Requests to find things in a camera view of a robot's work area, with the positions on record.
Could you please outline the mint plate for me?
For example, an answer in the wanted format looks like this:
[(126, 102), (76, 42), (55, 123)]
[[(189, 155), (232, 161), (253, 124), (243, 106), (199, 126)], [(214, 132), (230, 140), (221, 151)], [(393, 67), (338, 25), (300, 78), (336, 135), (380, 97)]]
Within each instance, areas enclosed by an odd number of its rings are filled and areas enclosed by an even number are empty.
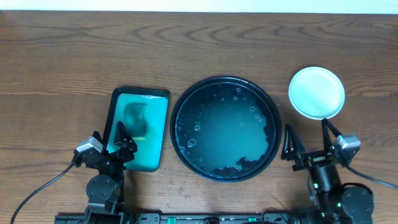
[(290, 81), (288, 96), (296, 111), (315, 120), (334, 117), (345, 103), (341, 80), (323, 67), (299, 70)]

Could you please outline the green scouring sponge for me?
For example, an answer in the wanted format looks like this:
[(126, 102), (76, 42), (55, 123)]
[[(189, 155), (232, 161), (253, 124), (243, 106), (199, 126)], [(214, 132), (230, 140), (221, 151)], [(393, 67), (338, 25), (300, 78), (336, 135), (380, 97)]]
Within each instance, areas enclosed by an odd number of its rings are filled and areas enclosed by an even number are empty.
[(124, 109), (124, 125), (132, 138), (144, 139), (147, 125), (144, 119), (145, 104), (130, 103)]

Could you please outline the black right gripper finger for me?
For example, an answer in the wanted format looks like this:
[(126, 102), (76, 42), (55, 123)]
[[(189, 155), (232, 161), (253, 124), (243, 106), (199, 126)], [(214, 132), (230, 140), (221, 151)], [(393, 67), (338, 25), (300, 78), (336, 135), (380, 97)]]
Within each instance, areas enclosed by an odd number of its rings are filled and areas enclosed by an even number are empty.
[(303, 154), (305, 154), (305, 148), (296, 130), (290, 124), (286, 124), (281, 159), (286, 161), (301, 159)]
[(323, 135), (323, 147), (325, 151), (329, 151), (332, 147), (332, 141), (330, 138), (329, 131), (334, 135), (334, 137), (338, 137), (341, 133), (332, 125), (329, 119), (322, 119), (322, 135)]

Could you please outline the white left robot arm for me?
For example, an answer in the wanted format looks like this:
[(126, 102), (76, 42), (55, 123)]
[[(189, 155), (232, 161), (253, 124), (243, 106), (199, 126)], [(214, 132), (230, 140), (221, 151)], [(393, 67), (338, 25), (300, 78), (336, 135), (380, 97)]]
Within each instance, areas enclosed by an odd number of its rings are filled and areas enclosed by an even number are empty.
[(126, 223), (124, 204), (124, 164), (134, 160), (137, 144), (128, 134), (124, 124), (117, 122), (113, 144), (119, 149), (108, 152), (104, 149), (99, 132), (95, 131), (74, 150), (72, 164), (96, 169), (86, 186), (88, 206), (83, 223)]

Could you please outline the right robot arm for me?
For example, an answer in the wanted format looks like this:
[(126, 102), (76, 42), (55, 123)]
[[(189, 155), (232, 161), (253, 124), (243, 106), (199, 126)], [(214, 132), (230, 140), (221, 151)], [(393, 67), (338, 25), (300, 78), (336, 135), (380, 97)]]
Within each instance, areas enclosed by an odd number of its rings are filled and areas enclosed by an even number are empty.
[(336, 166), (348, 168), (360, 149), (355, 134), (341, 134), (328, 119), (322, 120), (323, 149), (307, 152), (295, 129), (285, 125), (281, 159), (293, 161), (293, 171), (307, 170), (312, 208), (292, 213), (289, 223), (372, 223), (372, 190), (356, 182), (342, 183)]

